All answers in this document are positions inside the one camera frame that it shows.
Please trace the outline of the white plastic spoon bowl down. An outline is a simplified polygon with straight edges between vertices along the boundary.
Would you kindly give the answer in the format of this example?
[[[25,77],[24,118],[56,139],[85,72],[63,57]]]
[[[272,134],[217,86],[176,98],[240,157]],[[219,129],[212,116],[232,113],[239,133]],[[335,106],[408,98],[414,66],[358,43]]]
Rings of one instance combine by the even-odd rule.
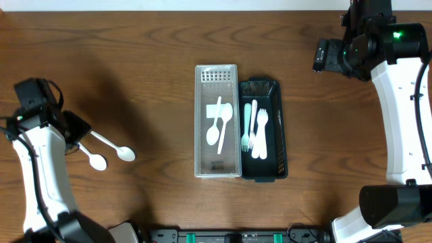
[[[213,125],[207,130],[207,135],[206,135],[207,143],[210,146],[214,145],[219,139],[219,129],[217,128],[217,120],[219,117],[220,106],[221,106],[221,97],[218,97],[217,104],[216,104],[216,111],[214,113],[215,115],[214,122]]]

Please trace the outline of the white plastic fork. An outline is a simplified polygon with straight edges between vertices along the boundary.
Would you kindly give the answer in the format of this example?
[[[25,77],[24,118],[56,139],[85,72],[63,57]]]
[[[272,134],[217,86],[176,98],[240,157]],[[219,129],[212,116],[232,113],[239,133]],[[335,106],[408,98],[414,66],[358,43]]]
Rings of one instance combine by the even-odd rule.
[[[248,143],[248,148],[252,149],[254,146],[254,140],[255,140],[255,132],[254,132],[254,125],[255,125],[255,119],[256,119],[256,115],[257,115],[257,100],[253,99],[252,100],[252,110],[251,110],[251,120],[250,120],[250,132],[249,132],[249,143]]]
[[[253,159],[257,159],[259,157],[259,135],[260,135],[260,129],[261,129],[261,123],[262,123],[262,111],[259,110],[258,115],[257,115],[257,131],[256,131],[256,136],[255,136],[255,140],[254,140],[254,146],[252,149],[252,158]]]

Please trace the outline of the black perforated plastic basket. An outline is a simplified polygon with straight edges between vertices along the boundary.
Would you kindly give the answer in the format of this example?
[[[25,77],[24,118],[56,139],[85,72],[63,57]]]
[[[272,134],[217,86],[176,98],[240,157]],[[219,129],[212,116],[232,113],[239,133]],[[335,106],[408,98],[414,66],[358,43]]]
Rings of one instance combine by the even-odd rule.
[[[242,178],[255,182],[274,182],[288,176],[284,113],[279,82],[268,77],[251,77],[238,85],[240,132],[249,130],[244,123],[244,106],[255,99],[258,109],[265,109],[269,119],[265,126],[267,158],[252,158],[251,151],[242,151]]]

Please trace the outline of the white plastic fork handle up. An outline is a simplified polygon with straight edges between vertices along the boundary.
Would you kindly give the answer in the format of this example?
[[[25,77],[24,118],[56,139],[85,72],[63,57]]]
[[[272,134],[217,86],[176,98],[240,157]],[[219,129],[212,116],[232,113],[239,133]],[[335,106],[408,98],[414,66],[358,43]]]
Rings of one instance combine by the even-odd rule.
[[[257,116],[257,122],[258,122],[258,151],[259,151],[259,158],[260,159],[266,159],[267,158],[267,142],[266,142],[266,135],[265,135],[265,126],[268,122],[268,113],[266,109],[260,109],[258,116]]]

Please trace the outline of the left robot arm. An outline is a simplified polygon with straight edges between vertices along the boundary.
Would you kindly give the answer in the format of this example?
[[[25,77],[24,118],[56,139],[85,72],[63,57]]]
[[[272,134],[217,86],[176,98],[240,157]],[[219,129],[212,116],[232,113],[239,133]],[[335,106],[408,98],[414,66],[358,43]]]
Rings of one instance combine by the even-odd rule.
[[[23,242],[141,242],[129,221],[110,229],[82,214],[65,163],[68,123],[62,112],[16,111],[5,130],[22,166],[26,195]]]

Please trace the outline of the light green plastic fork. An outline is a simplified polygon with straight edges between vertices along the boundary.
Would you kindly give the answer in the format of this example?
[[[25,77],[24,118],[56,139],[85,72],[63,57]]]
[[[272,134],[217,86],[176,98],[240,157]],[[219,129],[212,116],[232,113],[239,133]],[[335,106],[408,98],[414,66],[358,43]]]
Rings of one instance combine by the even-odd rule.
[[[249,127],[250,127],[250,117],[252,112],[252,105],[246,103],[244,105],[244,133],[241,137],[241,151],[248,152],[249,143]]]

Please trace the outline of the clear perforated plastic basket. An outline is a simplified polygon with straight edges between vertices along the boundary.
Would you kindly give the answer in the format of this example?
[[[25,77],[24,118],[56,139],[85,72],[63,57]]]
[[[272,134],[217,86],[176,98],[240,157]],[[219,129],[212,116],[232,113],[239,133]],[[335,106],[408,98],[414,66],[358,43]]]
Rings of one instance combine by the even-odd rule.
[[[226,103],[233,107],[227,122],[221,154],[218,141],[207,143],[207,130],[213,125],[218,97],[221,106],[217,120],[219,138],[223,120],[221,112]],[[197,65],[194,89],[194,175],[197,178],[236,178],[242,175],[240,155],[240,115],[238,72],[235,64]]]

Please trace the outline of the white plastic spoon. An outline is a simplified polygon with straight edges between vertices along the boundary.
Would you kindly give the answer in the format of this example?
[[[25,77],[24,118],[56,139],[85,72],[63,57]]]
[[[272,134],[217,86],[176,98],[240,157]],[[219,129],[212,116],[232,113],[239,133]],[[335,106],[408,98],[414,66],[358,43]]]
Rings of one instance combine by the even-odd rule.
[[[102,136],[99,133],[95,132],[94,130],[92,130],[90,132],[90,134],[93,135],[95,138],[99,139],[101,142],[104,142],[108,146],[110,146],[113,149],[115,149],[116,153],[117,153],[117,156],[121,160],[127,161],[127,162],[131,162],[131,161],[135,160],[136,155],[135,155],[134,151],[131,148],[129,148],[127,146],[117,146],[114,143],[112,143],[110,140],[108,140],[107,138],[105,138],[104,136]]]
[[[82,143],[78,143],[78,148],[85,153],[89,158],[89,163],[93,169],[104,171],[107,168],[107,160],[99,154],[91,153]]]

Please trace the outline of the white plastic spoon bowl up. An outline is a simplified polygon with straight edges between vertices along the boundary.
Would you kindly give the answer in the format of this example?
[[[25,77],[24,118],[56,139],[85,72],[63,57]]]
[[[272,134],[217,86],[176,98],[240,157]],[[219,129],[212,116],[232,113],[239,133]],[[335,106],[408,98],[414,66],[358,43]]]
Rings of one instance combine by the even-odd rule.
[[[221,136],[219,138],[219,144],[218,144],[218,150],[217,150],[218,155],[221,154],[221,151],[223,148],[223,142],[224,142],[224,138],[225,138],[225,130],[226,130],[227,122],[232,118],[232,115],[233,115],[233,107],[230,103],[226,103],[223,106],[223,109],[221,112],[221,118],[223,120],[223,126],[222,126]]]

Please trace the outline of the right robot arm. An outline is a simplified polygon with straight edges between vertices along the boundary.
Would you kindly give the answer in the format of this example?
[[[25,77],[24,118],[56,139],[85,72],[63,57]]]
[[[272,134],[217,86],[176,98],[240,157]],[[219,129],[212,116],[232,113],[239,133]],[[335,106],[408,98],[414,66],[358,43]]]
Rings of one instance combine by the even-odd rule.
[[[431,106],[425,29],[373,19],[322,39],[313,69],[371,81],[387,143],[386,184],[364,186],[358,206],[332,221],[335,242],[365,242],[431,221]]]

